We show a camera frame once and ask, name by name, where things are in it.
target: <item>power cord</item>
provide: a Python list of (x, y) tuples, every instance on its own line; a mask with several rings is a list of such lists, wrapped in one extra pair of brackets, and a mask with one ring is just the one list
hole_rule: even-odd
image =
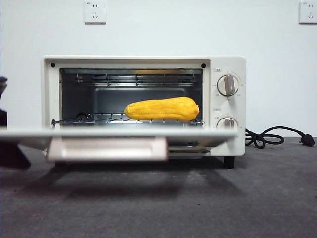
[[(285, 127), (285, 126), (275, 126), (275, 127), (271, 127), (269, 129), (263, 131), (261, 134), (256, 134), (256, 133), (246, 129), (246, 136), (247, 136), (246, 146), (249, 146), (253, 143), (254, 146), (257, 147), (258, 149), (263, 149), (266, 146), (266, 144), (271, 144), (271, 145), (282, 144), (284, 142), (284, 138), (282, 136), (275, 135), (275, 134), (267, 134), (269, 131), (272, 131), (275, 129), (285, 129), (285, 130), (290, 130), (290, 131), (298, 133), (302, 137), (299, 142), (302, 143), (303, 145), (313, 146), (315, 144), (314, 139), (309, 134), (304, 134), (299, 130), (295, 130), (295, 129)], [(265, 137), (278, 138), (279, 141), (267, 140), (267, 139), (265, 139)]]

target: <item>white toaster oven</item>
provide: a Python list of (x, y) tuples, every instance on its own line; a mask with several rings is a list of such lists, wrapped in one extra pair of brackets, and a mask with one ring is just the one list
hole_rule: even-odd
[[(158, 161), (245, 152), (246, 61), (241, 56), (45, 56), (41, 129), (5, 128), (0, 140), (44, 150), (48, 161)], [(179, 96), (191, 121), (133, 120), (127, 104)]]

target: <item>yellow corn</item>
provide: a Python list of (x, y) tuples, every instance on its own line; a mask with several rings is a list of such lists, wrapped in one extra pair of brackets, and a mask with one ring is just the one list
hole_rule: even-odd
[(188, 97), (152, 99), (131, 103), (124, 109), (131, 119), (174, 119), (188, 121), (199, 113), (198, 105)]

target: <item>wall outlet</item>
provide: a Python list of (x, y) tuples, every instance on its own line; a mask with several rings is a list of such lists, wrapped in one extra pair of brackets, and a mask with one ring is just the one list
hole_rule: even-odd
[(299, 3), (299, 23), (317, 24), (317, 1)]
[(106, 2), (84, 2), (84, 22), (86, 24), (106, 24)]

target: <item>open oven door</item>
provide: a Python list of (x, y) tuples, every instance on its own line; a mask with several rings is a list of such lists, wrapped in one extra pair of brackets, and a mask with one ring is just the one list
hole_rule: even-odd
[(163, 161), (174, 155), (206, 155), (210, 148), (235, 136), (235, 130), (204, 128), (0, 130), (0, 142), (47, 151), (48, 161), (74, 162)]

